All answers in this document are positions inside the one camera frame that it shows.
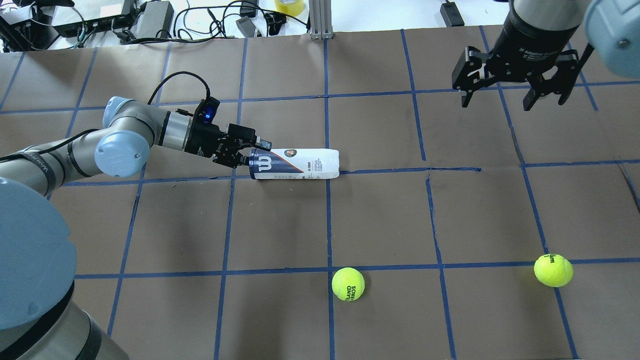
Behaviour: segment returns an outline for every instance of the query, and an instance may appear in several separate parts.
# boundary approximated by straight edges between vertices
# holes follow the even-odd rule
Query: yellow tape roll
[[[276,10],[291,16],[298,16],[305,9],[305,3],[302,0],[274,0]]]

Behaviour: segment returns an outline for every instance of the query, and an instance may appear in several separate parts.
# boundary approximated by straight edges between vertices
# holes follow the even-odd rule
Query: yellow-green tennis ball
[[[340,300],[358,300],[364,292],[364,277],[354,268],[341,268],[333,275],[331,288]]]
[[[573,266],[558,254],[542,255],[536,260],[533,272],[544,285],[553,288],[567,285],[573,277]]]

